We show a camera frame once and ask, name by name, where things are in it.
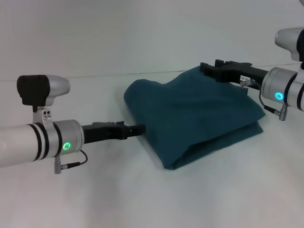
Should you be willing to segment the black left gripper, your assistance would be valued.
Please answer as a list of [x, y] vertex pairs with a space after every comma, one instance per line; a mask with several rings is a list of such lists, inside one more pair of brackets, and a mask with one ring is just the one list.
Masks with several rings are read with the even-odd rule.
[[84, 144], [95, 143], [105, 140], [125, 140], [129, 137], [136, 137], [145, 134], [145, 125], [138, 124], [126, 126], [122, 122], [95, 122], [82, 126], [84, 131]]

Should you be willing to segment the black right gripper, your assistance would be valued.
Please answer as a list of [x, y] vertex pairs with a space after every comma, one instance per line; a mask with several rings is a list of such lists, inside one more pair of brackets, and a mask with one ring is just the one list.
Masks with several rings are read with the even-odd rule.
[[241, 77], [244, 76], [246, 80], [254, 79], [260, 86], [268, 73], [266, 70], [252, 67], [251, 63], [239, 63], [220, 59], [215, 60], [215, 66], [201, 63], [200, 72], [222, 83], [232, 82], [239, 84]]

